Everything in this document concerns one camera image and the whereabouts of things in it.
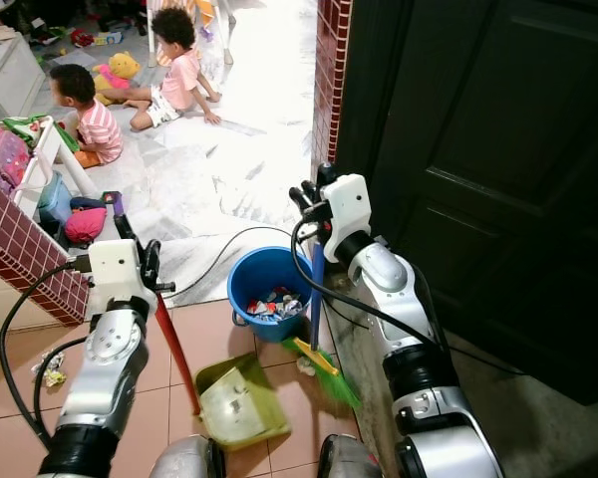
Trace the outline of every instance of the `child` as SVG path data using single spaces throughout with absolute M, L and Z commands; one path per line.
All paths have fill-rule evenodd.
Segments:
M 95 99 L 91 74 L 80 65 L 61 65 L 50 72 L 51 92 L 57 105 L 78 112 L 80 151 L 76 158 L 87 168 L 115 161 L 122 152 L 122 136 L 111 112 Z
M 111 100 L 126 100 L 125 105 L 138 109 L 131 119 L 131 126 L 135 129 L 158 127 L 163 122 L 175 120 L 182 110 L 190 108 L 193 100 L 201 106 L 207 122 L 219 124 L 221 118 L 210 110 L 199 91 L 198 85 L 201 85 L 208 92 L 207 99 L 213 103 L 221 98 L 199 70 L 190 17 L 180 8 L 164 8 L 152 20 L 152 30 L 164 54 L 172 60 L 161 86 L 109 89 L 101 93 Z

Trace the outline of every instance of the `bucket handle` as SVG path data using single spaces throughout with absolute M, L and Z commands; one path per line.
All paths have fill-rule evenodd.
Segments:
M 241 319 L 243 321 L 243 318 L 240 316 L 237 316 L 237 312 L 236 311 L 232 311 L 232 323 L 237 326 L 237 327 L 248 327 L 248 323 L 247 322 L 239 322 L 239 319 Z

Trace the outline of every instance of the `white marble floor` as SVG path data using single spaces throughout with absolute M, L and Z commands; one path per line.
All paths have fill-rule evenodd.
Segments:
M 125 149 L 114 163 L 89 169 L 102 190 L 123 194 L 131 224 L 144 243 L 162 243 L 161 277 L 179 290 L 193 282 L 236 232 L 252 226 L 289 231 L 298 212 L 288 188 L 307 179 L 313 111 L 316 0 L 231 0 L 237 24 L 230 49 L 235 63 L 223 64 L 217 36 L 198 38 L 202 70 L 223 97 L 213 109 L 220 126 L 205 124 L 201 111 L 188 112 L 158 128 L 132 132 L 132 110 L 112 106 Z M 158 82 L 166 69 L 147 68 L 148 40 L 128 31 L 117 46 L 85 52 L 103 63 L 129 50 L 144 65 L 140 85 Z M 56 118 L 48 87 L 33 109 Z M 232 264 L 246 252 L 289 245 L 287 235 L 250 231 L 233 242 L 197 287 L 171 299 L 175 306 L 226 297 Z

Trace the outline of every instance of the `pink bag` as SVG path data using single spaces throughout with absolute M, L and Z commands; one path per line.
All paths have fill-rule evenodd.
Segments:
M 74 213 L 64 226 L 64 232 L 74 244 L 93 242 L 104 228 L 107 210 L 102 207 Z
M 22 182 L 28 165 L 27 143 L 13 132 L 0 127 L 0 189 L 9 194 Z

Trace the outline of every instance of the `teddy bear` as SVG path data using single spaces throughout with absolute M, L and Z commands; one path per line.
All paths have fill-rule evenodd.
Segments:
M 97 92 L 107 88 L 129 88 L 131 86 L 131 78 L 141 68 L 140 64 L 133 59 L 129 52 L 115 53 L 109 58 L 108 65 L 93 67 L 93 71 L 99 73 L 94 78 L 96 98 L 106 107 L 112 104 L 112 100 L 105 98 L 104 95 Z

